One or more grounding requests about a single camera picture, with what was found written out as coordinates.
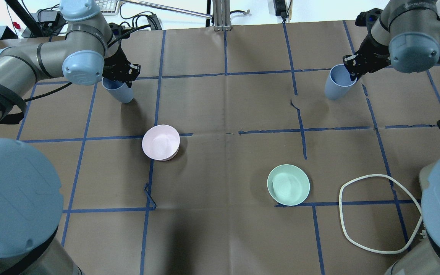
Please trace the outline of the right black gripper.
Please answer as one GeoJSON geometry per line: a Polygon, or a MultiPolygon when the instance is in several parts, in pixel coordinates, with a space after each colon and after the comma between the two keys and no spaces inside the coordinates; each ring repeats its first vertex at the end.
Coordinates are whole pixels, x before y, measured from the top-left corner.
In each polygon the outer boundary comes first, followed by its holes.
{"type": "Polygon", "coordinates": [[[359,80],[367,73],[375,73],[390,66],[388,46],[377,42],[372,34],[368,33],[358,51],[343,57],[343,64],[351,81],[359,80]]]}

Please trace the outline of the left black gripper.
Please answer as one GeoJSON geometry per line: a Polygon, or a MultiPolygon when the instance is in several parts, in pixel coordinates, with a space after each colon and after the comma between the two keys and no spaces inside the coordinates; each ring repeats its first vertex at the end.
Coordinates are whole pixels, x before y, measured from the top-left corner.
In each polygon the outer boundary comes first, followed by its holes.
{"type": "Polygon", "coordinates": [[[104,59],[103,77],[126,84],[129,88],[141,73],[139,64],[131,63],[122,48],[115,54],[104,59]]]}

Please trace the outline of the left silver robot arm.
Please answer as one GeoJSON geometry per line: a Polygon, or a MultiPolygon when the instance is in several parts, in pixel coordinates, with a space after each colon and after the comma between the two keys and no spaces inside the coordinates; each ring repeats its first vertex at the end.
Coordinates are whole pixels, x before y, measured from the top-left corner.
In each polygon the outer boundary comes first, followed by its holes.
{"type": "Polygon", "coordinates": [[[21,139],[39,82],[103,87],[119,102],[133,100],[140,65],[131,63],[94,0],[61,0],[64,38],[0,49],[0,275],[82,275],[56,235],[63,214],[54,165],[21,139]]]}

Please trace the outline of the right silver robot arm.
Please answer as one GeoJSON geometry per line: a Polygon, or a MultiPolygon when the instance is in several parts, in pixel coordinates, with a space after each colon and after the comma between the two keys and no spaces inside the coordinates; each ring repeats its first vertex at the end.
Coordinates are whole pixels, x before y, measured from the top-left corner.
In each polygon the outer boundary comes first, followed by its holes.
{"type": "Polygon", "coordinates": [[[386,275],[440,275],[440,16],[435,0],[390,0],[347,23],[351,74],[376,123],[403,232],[386,275]]]}

